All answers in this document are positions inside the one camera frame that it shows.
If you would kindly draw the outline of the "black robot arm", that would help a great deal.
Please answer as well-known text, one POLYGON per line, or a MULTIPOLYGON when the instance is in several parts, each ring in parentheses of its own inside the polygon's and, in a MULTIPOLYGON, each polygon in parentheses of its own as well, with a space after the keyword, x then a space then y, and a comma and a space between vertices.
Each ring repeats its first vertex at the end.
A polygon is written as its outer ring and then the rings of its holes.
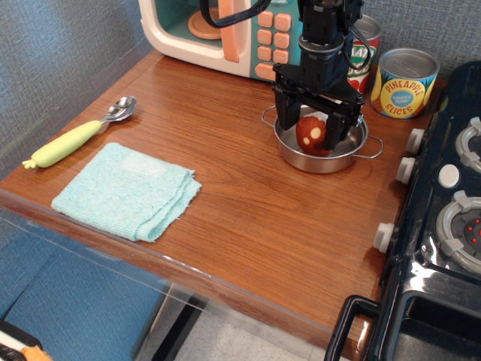
POLYGON ((274 65, 278 123, 284 130, 292 128, 303 105, 326 114, 327 150, 333 150, 362 118, 365 98, 347 78, 353 67, 353 38, 362 36, 354 27, 362 17, 362 5, 362 1, 300 1, 300 62, 274 65))

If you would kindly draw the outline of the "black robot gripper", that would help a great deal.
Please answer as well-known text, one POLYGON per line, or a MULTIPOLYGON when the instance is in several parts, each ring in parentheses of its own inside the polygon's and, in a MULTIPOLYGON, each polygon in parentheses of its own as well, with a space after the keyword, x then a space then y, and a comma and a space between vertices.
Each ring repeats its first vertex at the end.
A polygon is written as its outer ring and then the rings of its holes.
POLYGON ((360 123, 365 98, 347 80, 353 41, 353 35, 341 35, 320 44, 302 35, 299 63, 273 65, 275 106, 283 130, 298 122, 301 106, 307 105, 327 115, 324 148, 333 150, 360 123))

